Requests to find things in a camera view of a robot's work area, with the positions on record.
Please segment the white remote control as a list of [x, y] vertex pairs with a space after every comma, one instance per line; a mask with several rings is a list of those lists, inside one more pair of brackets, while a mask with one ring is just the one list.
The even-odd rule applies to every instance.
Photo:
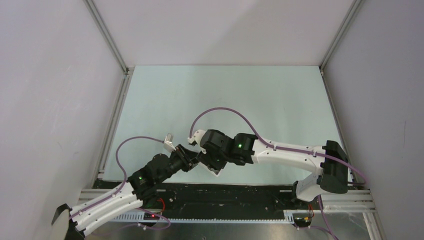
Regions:
[[223, 169], [222, 166], [206, 165], [204, 163], [202, 163], [201, 166], [209, 171], [214, 177], [219, 177]]

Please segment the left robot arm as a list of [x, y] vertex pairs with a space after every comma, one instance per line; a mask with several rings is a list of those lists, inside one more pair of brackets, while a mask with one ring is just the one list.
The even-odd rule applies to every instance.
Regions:
[[206, 154], [204, 149], [195, 152], [179, 144], [170, 155], [156, 154], [112, 190], [73, 207], [66, 203], [59, 206], [49, 239], [83, 240], [104, 223], [129, 210], [154, 207], [158, 201], [156, 186], [179, 171], [192, 170], [203, 154]]

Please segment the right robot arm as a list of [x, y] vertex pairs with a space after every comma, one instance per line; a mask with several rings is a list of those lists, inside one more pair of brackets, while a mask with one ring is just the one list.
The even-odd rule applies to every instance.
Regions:
[[198, 161], [219, 176], [227, 163], [281, 164], [308, 171], [310, 174], [293, 184], [291, 204], [303, 209], [318, 195], [348, 192], [348, 160], [341, 146], [328, 140], [324, 146], [282, 144], [260, 138], [255, 134], [238, 133], [231, 138], [215, 129], [197, 130], [188, 139], [198, 145]]

